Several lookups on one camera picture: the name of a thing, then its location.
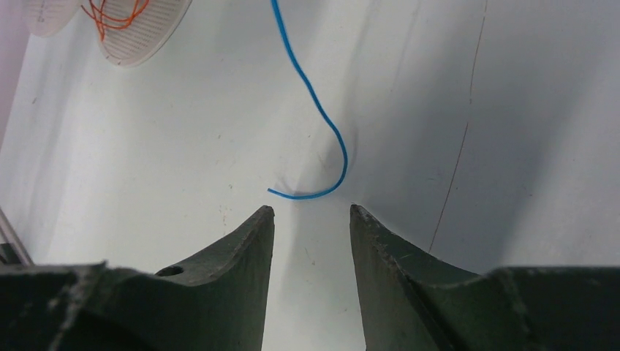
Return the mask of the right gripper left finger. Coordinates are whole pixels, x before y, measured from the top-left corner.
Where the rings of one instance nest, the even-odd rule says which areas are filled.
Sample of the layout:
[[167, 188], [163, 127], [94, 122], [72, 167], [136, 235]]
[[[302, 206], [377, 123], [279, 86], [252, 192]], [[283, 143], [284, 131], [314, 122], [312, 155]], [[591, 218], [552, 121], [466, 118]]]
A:
[[274, 212], [156, 273], [1, 264], [3, 350], [260, 350]]

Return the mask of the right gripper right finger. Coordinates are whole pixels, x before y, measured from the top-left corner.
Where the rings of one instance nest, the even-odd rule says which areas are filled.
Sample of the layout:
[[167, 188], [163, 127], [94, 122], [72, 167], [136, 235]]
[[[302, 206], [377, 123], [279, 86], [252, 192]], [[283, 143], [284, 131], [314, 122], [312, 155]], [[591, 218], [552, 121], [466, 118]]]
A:
[[617, 350], [617, 267], [503, 267], [478, 275], [350, 208], [368, 350]]

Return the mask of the white cable spool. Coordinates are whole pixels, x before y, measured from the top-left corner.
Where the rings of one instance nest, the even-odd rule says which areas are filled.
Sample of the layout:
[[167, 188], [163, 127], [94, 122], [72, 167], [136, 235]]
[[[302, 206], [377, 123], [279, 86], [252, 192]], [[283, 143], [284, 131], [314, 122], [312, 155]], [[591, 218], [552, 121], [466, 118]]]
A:
[[22, 1], [26, 27], [37, 37], [50, 37], [83, 12], [96, 29], [102, 55], [119, 67], [150, 59], [183, 20], [191, 0], [31, 0]]

